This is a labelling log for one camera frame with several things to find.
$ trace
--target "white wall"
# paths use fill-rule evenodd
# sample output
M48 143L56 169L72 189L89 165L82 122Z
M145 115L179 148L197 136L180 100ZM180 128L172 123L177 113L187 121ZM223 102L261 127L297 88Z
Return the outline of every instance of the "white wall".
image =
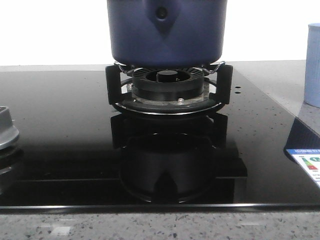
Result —
M228 0L225 61L306 58L320 0ZM112 63L105 0L0 0L0 66Z

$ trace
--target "blue pot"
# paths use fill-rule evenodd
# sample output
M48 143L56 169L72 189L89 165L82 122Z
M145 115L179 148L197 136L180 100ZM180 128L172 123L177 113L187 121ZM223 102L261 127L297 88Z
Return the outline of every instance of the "blue pot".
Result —
M111 50L125 65L178 68L222 55L227 0L107 0Z

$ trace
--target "blue cup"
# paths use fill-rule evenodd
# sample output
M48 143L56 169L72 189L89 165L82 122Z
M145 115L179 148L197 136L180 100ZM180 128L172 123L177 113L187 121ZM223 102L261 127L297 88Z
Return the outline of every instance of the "blue cup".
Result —
M320 108L320 23L309 24L304 101Z

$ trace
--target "pot handle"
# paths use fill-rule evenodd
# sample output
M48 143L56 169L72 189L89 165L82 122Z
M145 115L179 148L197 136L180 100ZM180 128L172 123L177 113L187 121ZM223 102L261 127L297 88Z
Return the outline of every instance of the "pot handle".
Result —
M175 23L180 11L181 0L142 0L148 19L161 31L168 31Z

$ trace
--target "black glass cooktop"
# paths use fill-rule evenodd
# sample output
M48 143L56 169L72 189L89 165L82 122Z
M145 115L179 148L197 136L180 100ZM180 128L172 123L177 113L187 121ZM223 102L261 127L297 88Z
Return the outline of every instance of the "black glass cooktop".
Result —
M286 149L320 139L236 71L206 116L132 117L108 104L104 71L0 73L20 139L0 151L1 213L320 209Z

